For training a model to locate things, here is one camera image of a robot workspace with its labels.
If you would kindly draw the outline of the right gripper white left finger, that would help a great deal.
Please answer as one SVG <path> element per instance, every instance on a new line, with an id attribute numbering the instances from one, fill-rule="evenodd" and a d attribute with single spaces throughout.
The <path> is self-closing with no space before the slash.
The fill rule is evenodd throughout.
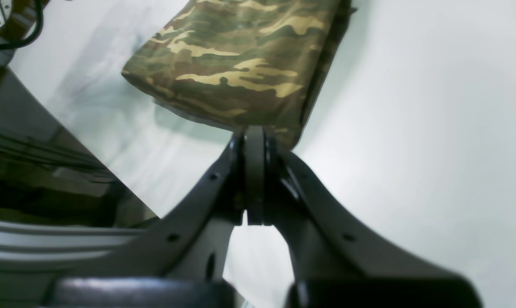
<path id="1" fill-rule="evenodd" d="M 236 308 L 222 275 L 229 240 L 251 203 L 246 161 L 263 130 L 233 135 L 218 160 L 159 222 L 103 257 L 56 278 L 46 308 Z"/>

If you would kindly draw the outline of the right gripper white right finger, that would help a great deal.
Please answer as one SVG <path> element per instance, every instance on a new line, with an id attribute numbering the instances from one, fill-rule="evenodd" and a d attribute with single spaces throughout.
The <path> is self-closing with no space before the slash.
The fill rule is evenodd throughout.
<path id="1" fill-rule="evenodd" d="M 463 275 L 367 227 L 272 136 L 264 148 L 264 222 L 287 242 L 295 277 L 287 308 L 482 307 Z"/>

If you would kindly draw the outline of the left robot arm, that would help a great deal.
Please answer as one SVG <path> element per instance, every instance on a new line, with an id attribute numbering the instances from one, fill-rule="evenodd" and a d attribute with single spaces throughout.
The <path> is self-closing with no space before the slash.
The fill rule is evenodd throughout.
<path id="1" fill-rule="evenodd" d="M 0 0 L 0 52 L 8 57 L 0 64 L 0 72 L 18 49 L 40 37 L 48 3 L 47 0 Z"/>

